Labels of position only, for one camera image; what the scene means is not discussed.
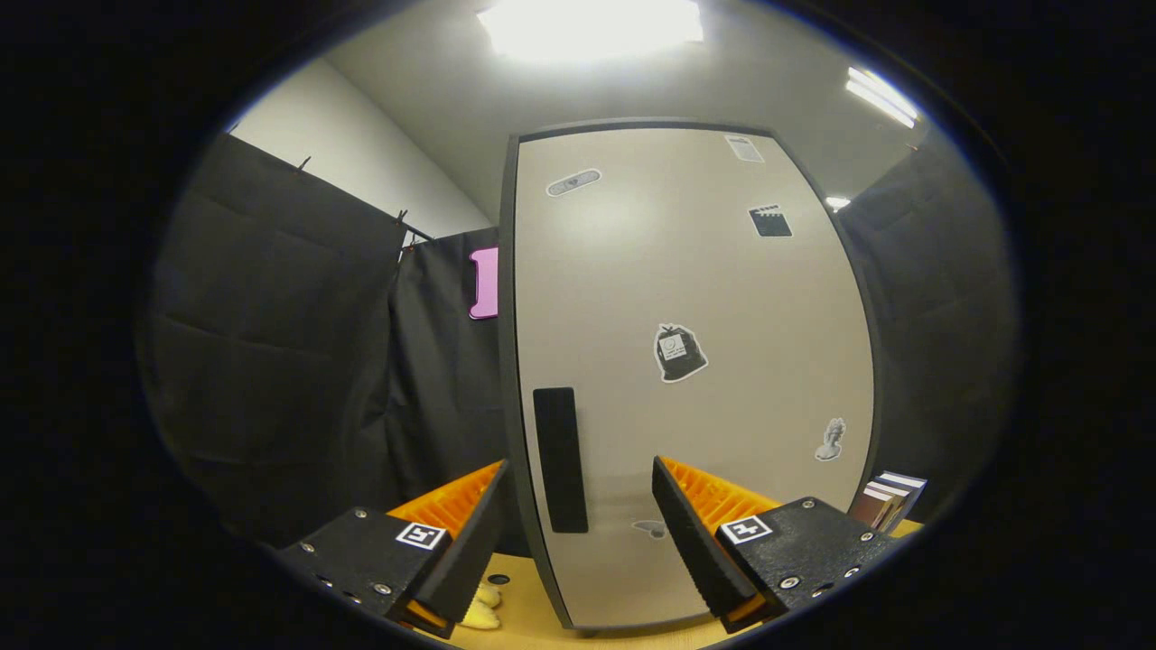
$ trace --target book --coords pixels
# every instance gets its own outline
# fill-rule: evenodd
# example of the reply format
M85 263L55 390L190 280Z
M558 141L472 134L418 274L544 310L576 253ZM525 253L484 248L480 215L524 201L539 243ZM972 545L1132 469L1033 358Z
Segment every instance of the book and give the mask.
M880 481L868 481L867 487L874 489L875 492L882 492L895 496L895 508L892 508L891 511L888 512L887 517L879 524L879 530L890 533L895 526L903 520L903 515L907 512L909 497L911 496L912 490L905 489L906 486L896 487Z
M855 495L847 515L880 532L890 533L911 512L926 485L926 479L883 472L867 481L862 492Z
M919 495L924 493L924 487L927 486L927 479L917 479L914 477L906 477L897 472L883 472L875 478L875 481L882 485L891 486L898 489L906 489L909 494L901 505L901 510L897 514L895 522L891 524L885 532L890 533L895 530L895 526L899 525L899 522L907 518L911 512L911 508L916 504Z
M895 494L865 486L851 503L851 510L847 511L847 515L877 529L887 519L887 516L896 510L898 501L899 497Z

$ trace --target black backdrop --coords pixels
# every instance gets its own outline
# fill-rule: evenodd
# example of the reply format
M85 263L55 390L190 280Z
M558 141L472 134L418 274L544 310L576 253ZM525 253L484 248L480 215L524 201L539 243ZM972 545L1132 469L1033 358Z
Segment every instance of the black backdrop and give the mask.
M497 245L497 228L407 249L390 298L384 404L391 474L405 500L506 458L497 318L474 320L469 254ZM528 555L512 481L503 485L498 551Z
M870 477L928 479L927 522L995 449L1020 377L1007 222L940 132L835 220L875 332Z
M405 234L231 135L177 205L138 353L161 435L242 535L280 547L399 502L366 401Z

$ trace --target fluorescent light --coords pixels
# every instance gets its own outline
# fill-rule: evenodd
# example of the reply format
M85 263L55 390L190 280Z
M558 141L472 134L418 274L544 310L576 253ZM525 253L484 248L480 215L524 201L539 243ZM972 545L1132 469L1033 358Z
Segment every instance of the fluorescent light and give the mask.
M639 54L703 39L690 0L505 0L477 20L495 51L533 61Z
M916 127L916 120L913 120L902 110L891 105L887 99L876 95L874 91L868 89L866 86L859 83L858 81L855 80L847 81L847 90L850 90L854 95L862 97L864 99L867 99L868 102L874 104L875 108L895 118L895 120L902 124L903 126L906 126L907 128Z
M899 93L895 88L891 88L888 82L876 76L875 73L862 73L855 68L847 68L847 76L881 96L887 103L899 109L903 115L910 117L911 119L919 118L919 113L916 112L916 108L911 105L911 102L909 102L903 95L899 95Z

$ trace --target ceiling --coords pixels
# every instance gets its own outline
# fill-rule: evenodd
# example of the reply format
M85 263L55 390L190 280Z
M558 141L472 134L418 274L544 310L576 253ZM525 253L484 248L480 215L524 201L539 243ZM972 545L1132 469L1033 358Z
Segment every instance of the ceiling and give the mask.
M927 131L844 89L850 56L806 24L742 0L699 0L704 39L631 59L536 65L494 53L476 12L425 0L331 51L494 223L511 134L617 117L687 117L778 134L827 195L852 198Z

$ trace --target black handle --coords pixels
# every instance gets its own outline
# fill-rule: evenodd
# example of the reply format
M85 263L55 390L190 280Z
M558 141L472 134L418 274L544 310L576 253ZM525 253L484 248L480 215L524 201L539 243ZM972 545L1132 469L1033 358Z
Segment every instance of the black handle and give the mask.
M584 533L586 492L578 453L578 418L573 389L535 389L534 422L538 426L538 458L550 527L556 533Z

